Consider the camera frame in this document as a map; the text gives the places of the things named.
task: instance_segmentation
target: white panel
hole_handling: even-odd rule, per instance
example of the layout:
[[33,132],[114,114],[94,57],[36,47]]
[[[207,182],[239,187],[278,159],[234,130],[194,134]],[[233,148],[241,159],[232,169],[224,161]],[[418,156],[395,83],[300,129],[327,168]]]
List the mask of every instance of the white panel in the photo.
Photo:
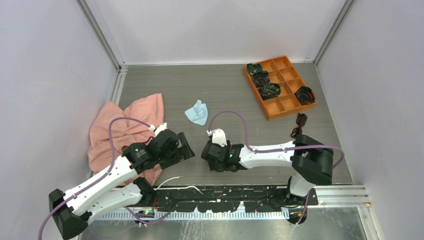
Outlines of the white panel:
[[[0,39],[0,239],[36,239],[48,194],[87,179],[116,70],[75,0],[2,2]],[[53,220],[43,236],[61,239]]]
[[345,0],[96,0],[127,65],[313,61]]
[[423,238],[423,11],[423,1],[356,1],[318,66],[352,177],[388,240]]

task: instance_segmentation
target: pink cloth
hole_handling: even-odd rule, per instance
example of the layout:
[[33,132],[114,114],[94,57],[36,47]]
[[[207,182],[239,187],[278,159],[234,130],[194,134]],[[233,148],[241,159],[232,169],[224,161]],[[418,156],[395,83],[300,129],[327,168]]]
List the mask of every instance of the pink cloth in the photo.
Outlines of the pink cloth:
[[[119,117],[130,117],[144,121],[147,124],[159,126],[164,123],[164,100],[161,93],[135,100],[122,111],[114,102],[108,101],[98,113],[90,129],[90,147],[88,148],[88,165],[94,173],[98,173],[112,162],[111,146],[109,144],[109,123]],[[141,143],[153,136],[153,132],[135,121],[117,120],[112,125],[112,138],[115,156],[132,143]],[[144,177],[153,186],[162,170],[157,164],[153,169],[145,170],[140,175],[124,182],[132,183],[138,177]]]

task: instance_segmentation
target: metal floor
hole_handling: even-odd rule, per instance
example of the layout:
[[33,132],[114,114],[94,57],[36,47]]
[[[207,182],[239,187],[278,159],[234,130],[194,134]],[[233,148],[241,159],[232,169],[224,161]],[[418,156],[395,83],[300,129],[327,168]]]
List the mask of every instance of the metal floor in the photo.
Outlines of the metal floor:
[[95,221],[80,240],[364,240],[358,210],[310,208],[305,223],[295,227],[286,220],[162,221],[137,227],[134,221]]
[[[249,143],[275,145],[285,143],[296,127],[296,115],[267,121],[252,90],[242,73],[242,64],[130,66],[126,74],[119,106],[124,109],[134,100],[151,94],[162,93],[165,121],[176,133],[184,132],[196,154],[195,157],[163,171],[160,184],[166,179],[183,176],[170,181],[169,185],[229,185],[229,184],[286,184],[295,172],[289,168],[257,167],[238,172],[209,171],[208,164],[200,154],[208,140],[206,130],[211,118],[223,110],[241,113],[247,121]],[[312,63],[297,63],[294,67],[308,87],[312,88],[317,106],[304,113],[308,116],[303,127],[306,134],[324,144],[340,146],[316,67]],[[184,111],[197,100],[206,103],[208,122],[199,126],[190,122]],[[235,114],[224,113],[215,119],[212,128],[225,131],[227,140],[244,144],[245,130]],[[340,157],[335,153],[334,161]],[[346,162],[333,171],[333,184],[351,184],[352,179]]]

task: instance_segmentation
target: light blue cloth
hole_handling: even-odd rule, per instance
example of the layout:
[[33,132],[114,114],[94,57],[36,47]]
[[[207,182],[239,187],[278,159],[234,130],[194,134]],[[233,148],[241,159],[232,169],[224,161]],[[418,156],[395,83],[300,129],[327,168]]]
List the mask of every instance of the light blue cloth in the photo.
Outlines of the light blue cloth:
[[208,108],[200,100],[197,100],[196,104],[184,113],[190,121],[200,126],[204,126],[208,120]]

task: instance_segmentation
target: wooden compartment tray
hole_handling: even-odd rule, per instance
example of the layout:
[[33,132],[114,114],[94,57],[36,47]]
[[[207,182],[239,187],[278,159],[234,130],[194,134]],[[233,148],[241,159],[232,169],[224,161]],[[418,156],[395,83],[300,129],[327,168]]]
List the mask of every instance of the wooden compartment tray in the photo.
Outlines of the wooden compartment tray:
[[256,88],[252,77],[246,69],[246,65],[244,65],[244,76],[267,120],[274,120],[290,114],[313,109],[317,105],[317,100],[311,104],[302,105],[296,98],[295,92],[301,86],[306,86],[306,84],[286,56],[260,61],[258,64],[262,65],[264,71],[268,71],[270,82],[278,84],[281,88],[281,93],[278,97],[262,100],[258,88]]

